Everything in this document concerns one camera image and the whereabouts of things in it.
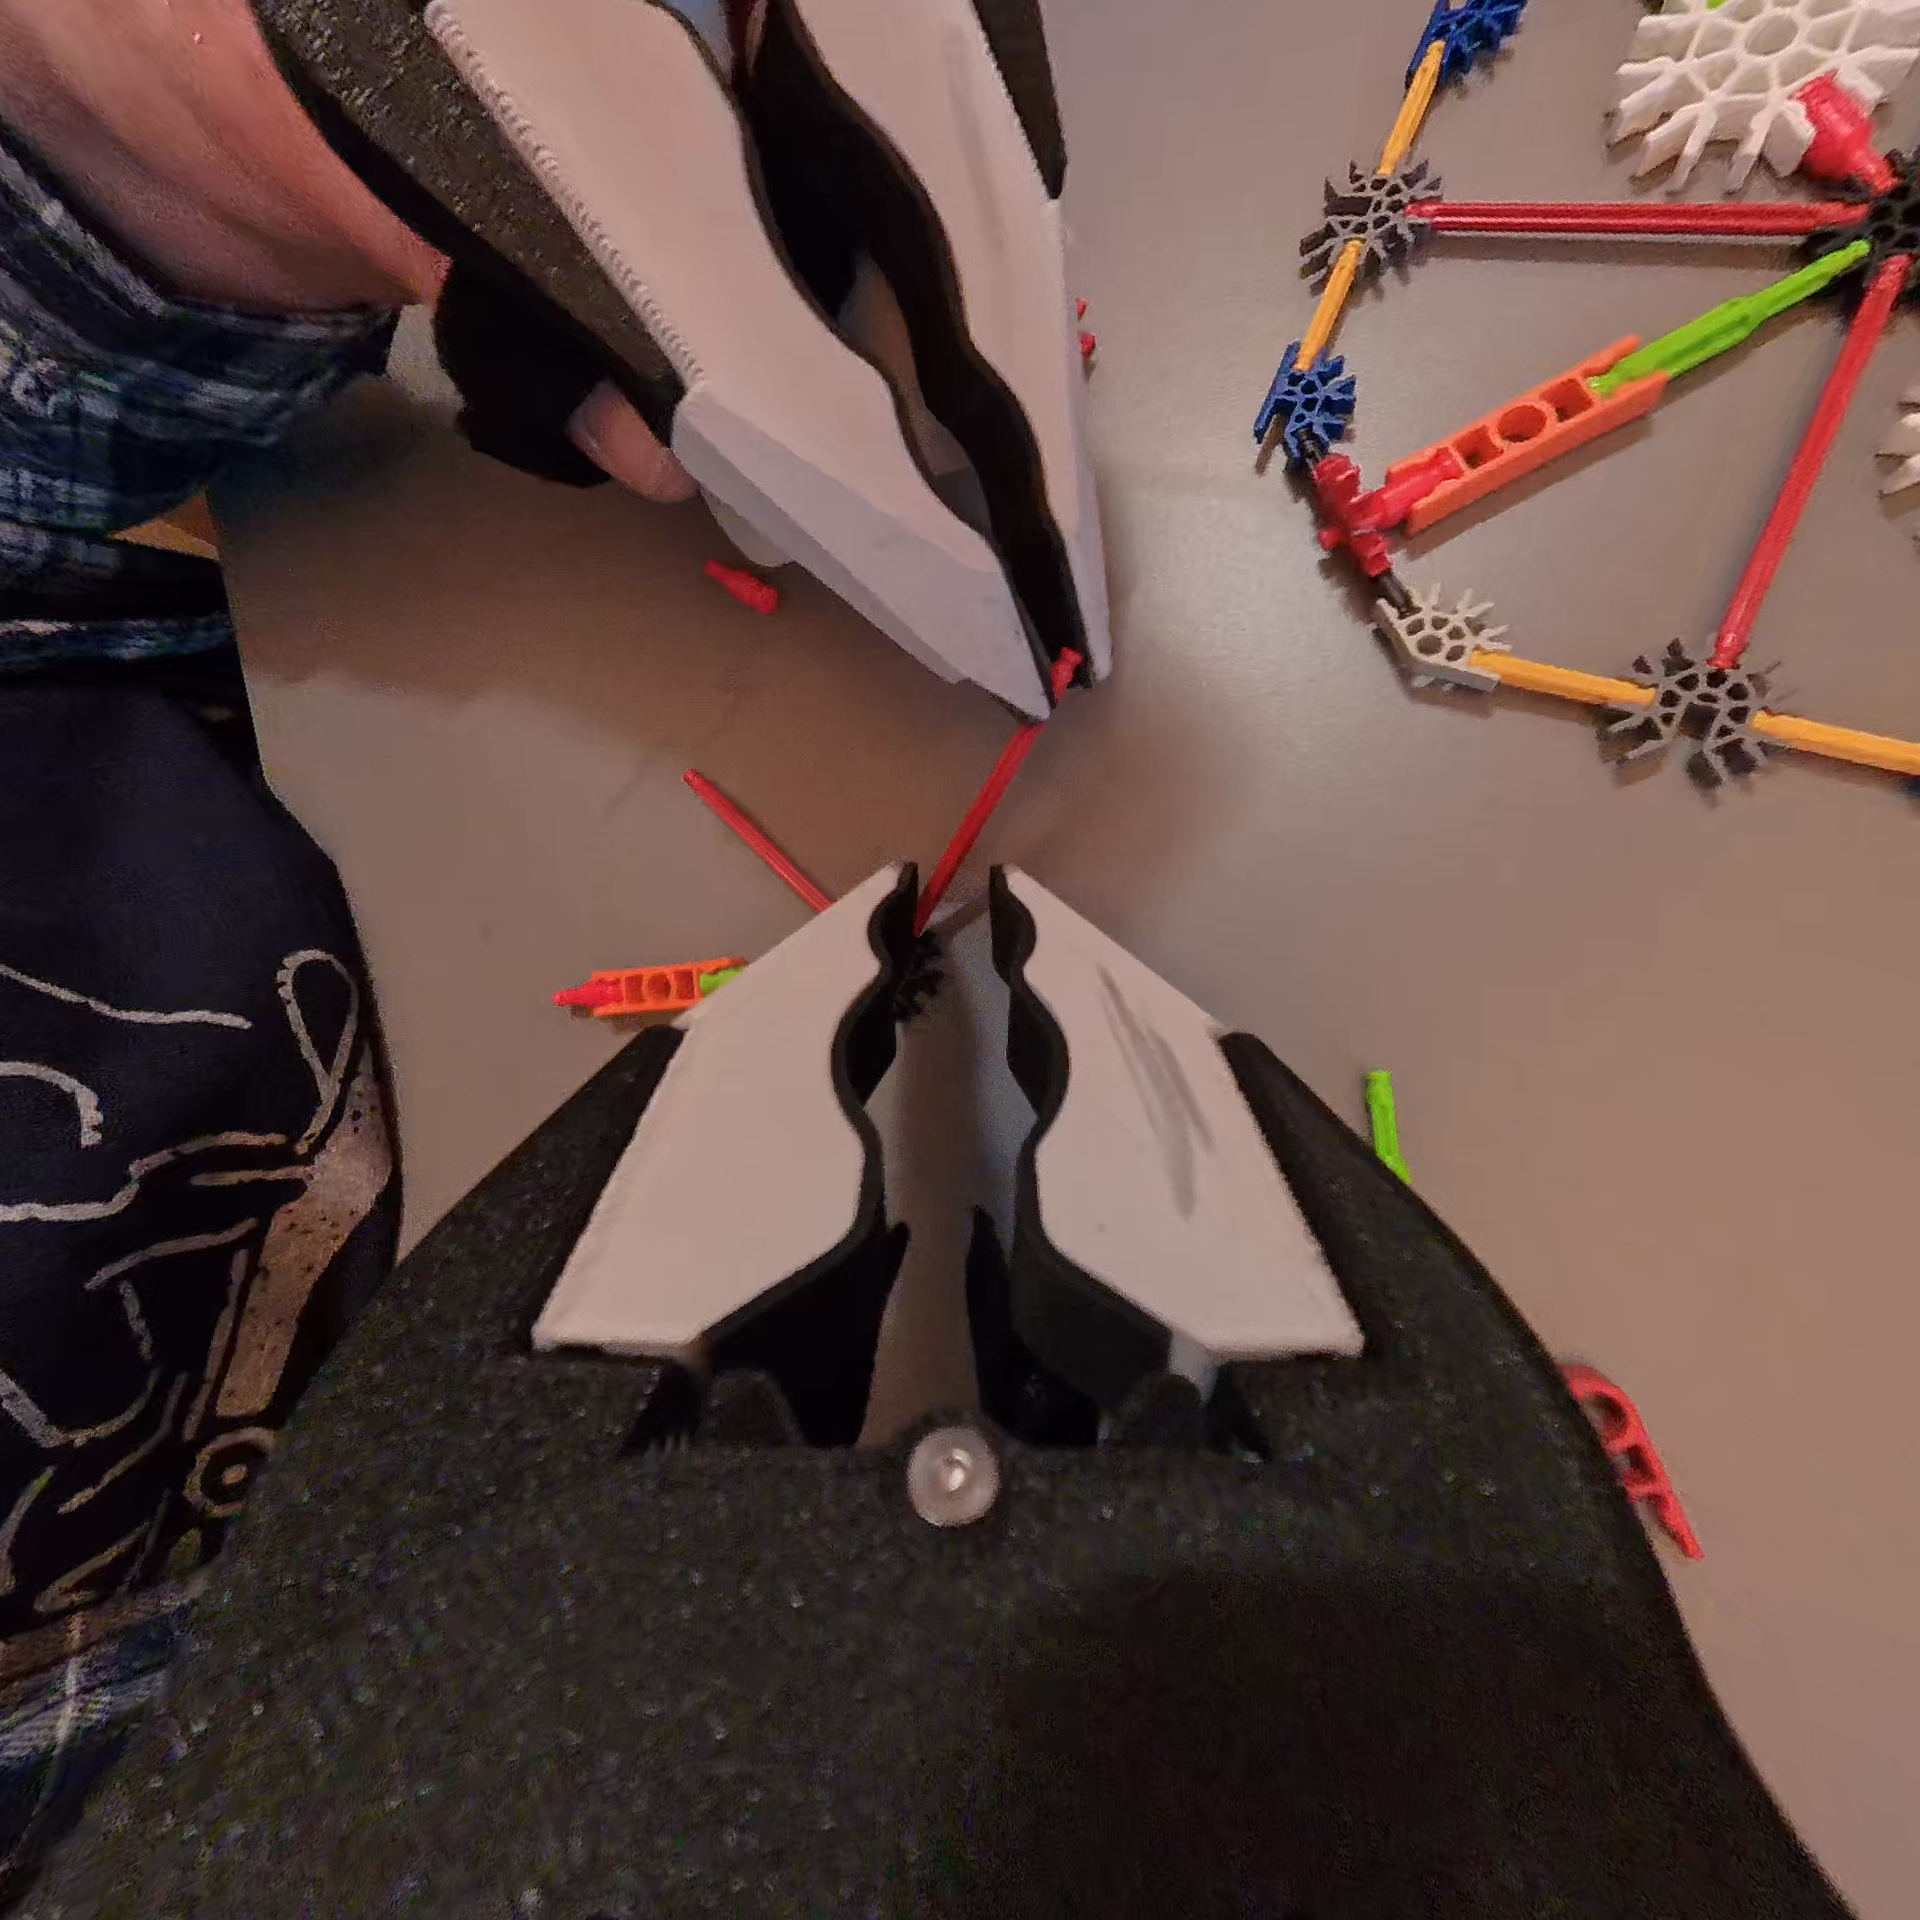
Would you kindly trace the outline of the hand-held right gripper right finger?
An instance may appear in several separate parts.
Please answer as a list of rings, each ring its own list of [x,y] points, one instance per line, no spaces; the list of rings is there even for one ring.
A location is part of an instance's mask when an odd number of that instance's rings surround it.
[[[1021,868],[990,877],[1018,1150],[1010,1308],[1083,1397],[1239,1362],[1357,1358],[1362,1325],[1239,1058],[1260,1042],[1151,971]]]

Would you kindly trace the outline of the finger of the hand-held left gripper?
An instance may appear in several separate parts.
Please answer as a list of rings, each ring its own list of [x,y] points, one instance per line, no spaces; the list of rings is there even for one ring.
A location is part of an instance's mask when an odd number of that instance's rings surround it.
[[[1068,142],[1041,5],[785,5],[785,82],[903,318],[923,401],[1044,659],[1111,672],[1069,287]]]
[[[1044,717],[1005,563],[788,266],[697,30],[645,1],[437,1],[424,21],[677,370],[692,478],[938,677]]]

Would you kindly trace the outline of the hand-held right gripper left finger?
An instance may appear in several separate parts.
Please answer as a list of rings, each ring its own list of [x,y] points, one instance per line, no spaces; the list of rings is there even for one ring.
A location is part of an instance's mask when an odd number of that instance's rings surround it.
[[[887,1217],[873,1090],[899,1055],[919,871],[892,861],[672,1040],[532,1326],[538,1352],[690,1357]]]

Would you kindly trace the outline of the orange connector with green rod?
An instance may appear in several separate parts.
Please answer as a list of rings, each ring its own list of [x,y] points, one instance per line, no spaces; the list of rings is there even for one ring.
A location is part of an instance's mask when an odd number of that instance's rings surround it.
[[[706,961],[604,969],[623,978],[625,1001],[604,1006],[595,1019],[683,1015],[731,985],[745,968],[743,955],[719,955]]]

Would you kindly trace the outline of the long red toy rod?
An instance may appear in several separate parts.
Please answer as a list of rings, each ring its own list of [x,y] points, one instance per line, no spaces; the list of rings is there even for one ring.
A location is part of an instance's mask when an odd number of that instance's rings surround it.
[[[686,769],[686,785],[692,797],[714,813],[727,831],[733,831],[755,859],[769,868],[798,898],[801,898],[815,912],[826,912],[835,906],[830,890],[825,890],[804,868],[783,850],[779,840],[758,824],[758,819],[743,809],[723,785],[700,773]]]
[[[931,930],[933,912],[948,898],[948,890],[955,882],[955,875],[966,866],[974,849],[980,844],[980,836],[990,825],[1010,785],[1018,782],[1027,756],[1033,753],[1044,730],[1048,730],[1048,720],[1043,717],[1043,720],[1022,721],[1018,732],[1007,737],[1007,744],[998,753],[987,778],[980,783],[977,794],[974,797],[974,803],[967,803],[964,819],[959,821],[955,831],[948,836],[945,849],[933,862],[931,875],[925,875],[922,885],[915,917],[914,917],[915,938]]]

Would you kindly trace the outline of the person's left forearm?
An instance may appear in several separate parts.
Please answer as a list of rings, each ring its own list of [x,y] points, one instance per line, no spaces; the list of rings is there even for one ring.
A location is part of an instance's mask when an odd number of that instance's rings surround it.
[[[95,236],[5,128],[5,620],[222,617],[217,566],[124,532],[383,377],[396,331],[393,307],[255,314],[179,298]]]

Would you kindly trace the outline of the person's left hand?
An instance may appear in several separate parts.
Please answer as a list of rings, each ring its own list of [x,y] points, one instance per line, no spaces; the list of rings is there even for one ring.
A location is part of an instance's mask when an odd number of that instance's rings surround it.
[[[427,305],[450,255],[325,142],[252,5],[4,5],[5,127],[166,292],[254,314]]]

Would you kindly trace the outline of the red toy connector piece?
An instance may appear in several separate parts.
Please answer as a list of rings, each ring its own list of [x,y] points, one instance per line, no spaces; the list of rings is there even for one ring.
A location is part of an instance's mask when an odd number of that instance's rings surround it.
[[[1629,1506],[1683,1557],[1702,1562],[1702,1541],[1636,1398],[1586,1362],[1563,1362],[1558,1372],[1595,1429]]]

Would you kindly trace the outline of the colourful toy wheel construction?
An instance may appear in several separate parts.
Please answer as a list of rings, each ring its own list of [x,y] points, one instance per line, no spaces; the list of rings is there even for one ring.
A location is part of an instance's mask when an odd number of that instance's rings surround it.
[[[1642,5],[1606,109],[1609,139],[1636,147],[1636,174],[1661,175],[1663,191],[1460,201],[1415,153],[1419,134],[1441,91],[1503,56],[1521,21],[1521,1],[1433,5],[1380,158],[1325,180],[1321,225],[1300,246],[1318,303],[1264,397],[1259,450],[1280,457],[1312,503],[1323,552],[1371,589],[1375,630],[1409,686],[1586,706],[1610,764],[1683,753],[1704,788],[1796,753],[1915,792],[1913,738],[1791,713],[1771,701],[1775,672],[1750,656],[1864,377],[1899,314],[1915,309],[1915,148],[1891,148],[1877,128],[1879,109],[1915,70],[1915,5]],[[1372,480],[1343,447],[1357,377],[1335,331],[1359,287],[1402,272],[1435,238],[1793,243],[1798,263],[1666,335],[1589,352]],[[1638,423],[1683,377],[1824,298],[1846,312],[1837,359],[1708,643],[1673,639],[1606,677],[1513,653],[1492,602],[1475,593],[1449,602],[1405,584],[1405,541]]]

